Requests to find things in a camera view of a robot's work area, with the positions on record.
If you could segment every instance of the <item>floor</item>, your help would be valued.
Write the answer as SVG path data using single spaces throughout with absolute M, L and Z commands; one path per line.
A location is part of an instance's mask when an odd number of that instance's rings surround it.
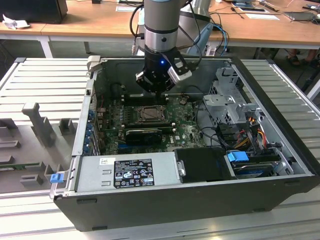
M 104 57 L 124 57 L 131 55 L 132 45 L 130 43 L 90 42 L 89 45 L 91 55 L 100 55 Z M 240 59 L 252 59 L 255 50 L 254 47 L 231 47 L 230 53 L 226 54 L 226 56 L 237 56 Z M 85 53 L 83 42 L 71 41 L 52 42 L 52 54 L 55 58 L 87 58 L 89 56 L 89 54 Z M 292 67 L 286 61 L 286 55 L 287 52 L 284 49 L 280 49 L 274 58 L 274 61 L 294 82 L 296 82 L 301 73 L 303 73 L 297 84 L 301 88 L 306 79 L 313 73 L 314 69 L 308 66 Z M 303 49 L 298 58 L 303 59 L 307 55 L 308 50 Z M 45 55 L 38 41 L 2 40 L 0 42 L 0 79 L 17 57 L 44 58 Z M 320 96 L 314 100 L 314 103 L 320 105 Z

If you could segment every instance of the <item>power supply label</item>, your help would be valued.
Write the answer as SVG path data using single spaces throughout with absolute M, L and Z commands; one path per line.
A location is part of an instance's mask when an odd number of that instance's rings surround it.
M 155 178 L 151 159 L 114 162 L 113 186 L 116 189 L 153 185 L 155 185 Z

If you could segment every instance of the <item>green circuit board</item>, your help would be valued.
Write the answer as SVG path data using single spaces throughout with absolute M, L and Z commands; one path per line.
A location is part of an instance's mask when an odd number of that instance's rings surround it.
M 161 123 L 175 123 L 175 132 L 163 131 L 160 144 L 128 146 L 124 126 L 130 128 L 130 124 L 138 123 L 143 117 L 146 120 L 151 119 L 157 111 L 161 112 L 159 115 Z M 166 105 L 125 106 L 121 100 L 114 100 L 105 106 L 103 124 L 100 125 L 102 153 L 105 155 L 156 153 L 172 152 L 177 148 L 205 147 L 194 119 L 195 109 L 192 102 L 181 96 L 169 97 Z

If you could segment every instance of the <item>motherboard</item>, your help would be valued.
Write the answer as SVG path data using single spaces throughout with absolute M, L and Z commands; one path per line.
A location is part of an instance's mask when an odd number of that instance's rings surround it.
M 145 99 L 117 99 L 103 105 L 97 110 L 101 152 L 139 154 L 205 147 L 195 123 L 195 103 L 188 100 L 169 96 L 163 104 L 152 104 Z

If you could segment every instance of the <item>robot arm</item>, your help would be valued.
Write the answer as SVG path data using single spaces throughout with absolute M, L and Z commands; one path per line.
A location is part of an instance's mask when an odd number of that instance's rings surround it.
M 195 64 L 187 63 L 176 47 L 180 9 L 190 0 L 144 0 L 144 68 L 136 82 L 159 96 L 191 77 Z

